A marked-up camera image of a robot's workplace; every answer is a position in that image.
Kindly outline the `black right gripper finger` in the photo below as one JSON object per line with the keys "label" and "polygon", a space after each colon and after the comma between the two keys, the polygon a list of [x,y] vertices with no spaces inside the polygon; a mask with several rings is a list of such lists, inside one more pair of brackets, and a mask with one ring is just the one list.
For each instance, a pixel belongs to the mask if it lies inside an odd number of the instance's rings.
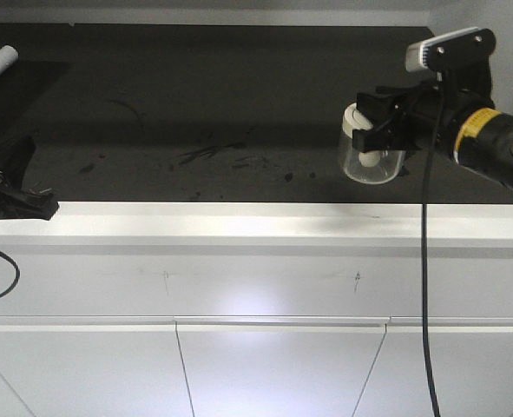
{"label": "black right gripper finger", "polygon": [[357,110],[373,126],[410,126],[411,110],[420,95],[421,86],[378,86],[375,92],[359,92]]}
{"label": "black right gripper finger", "polygon": [[402,120],[388,120],[370,129],[352,128],[352,146],[359,152],[414,151],[417,149],[410,125]]}

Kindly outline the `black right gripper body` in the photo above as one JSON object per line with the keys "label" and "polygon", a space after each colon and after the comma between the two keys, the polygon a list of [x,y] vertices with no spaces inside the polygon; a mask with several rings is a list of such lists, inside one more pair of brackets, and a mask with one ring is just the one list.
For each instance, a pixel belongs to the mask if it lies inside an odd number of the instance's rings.
{"label": "black right gripper body", "polygon": [[394,144],[399,150],[451,152],[460,126],[474,111],[494,107],[489,77],[429,79],[394,100]]}

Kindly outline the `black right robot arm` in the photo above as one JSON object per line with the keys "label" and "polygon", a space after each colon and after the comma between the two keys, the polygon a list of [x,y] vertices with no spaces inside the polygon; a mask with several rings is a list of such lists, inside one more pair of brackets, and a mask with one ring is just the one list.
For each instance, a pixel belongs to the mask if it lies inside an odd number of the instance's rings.
{"label": "black right robot arm", "polygon": [[352,131],[357,151],[433,150],[513,191],[513,115],[495,109],[489,97],[428,79],[359,93],[356,110],[371,125]]}

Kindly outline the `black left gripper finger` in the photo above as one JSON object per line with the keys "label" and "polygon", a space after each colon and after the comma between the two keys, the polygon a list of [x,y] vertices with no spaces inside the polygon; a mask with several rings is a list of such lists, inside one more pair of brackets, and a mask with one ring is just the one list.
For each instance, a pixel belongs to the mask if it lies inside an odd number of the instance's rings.
{"label": "black left gripper finger", "polygon": [[35,194],[0,186],[0,220],[49,221],[58,209],[59,203],[51,193]]}
{"label": "black left gripper finger", "polygon": [[36,145],[31,136],[14,137],[0,142],[0,176],[11,187],[20,189]]}

